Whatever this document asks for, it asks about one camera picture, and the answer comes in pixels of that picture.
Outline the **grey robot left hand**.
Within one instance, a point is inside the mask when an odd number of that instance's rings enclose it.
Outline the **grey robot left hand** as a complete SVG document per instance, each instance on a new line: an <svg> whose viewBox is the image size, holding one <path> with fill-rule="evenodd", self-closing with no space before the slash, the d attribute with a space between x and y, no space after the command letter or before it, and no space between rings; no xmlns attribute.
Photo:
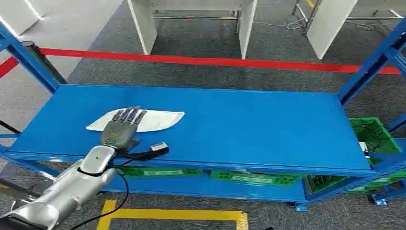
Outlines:
<svg viewBox="0 0 406 230"><path fill-rule="evenodd" d="M125 110L120 109L102 131L101 144L120 152L128 152L140 142L135 133L146 113L147 111L141 110L139 105Z"/></svg>

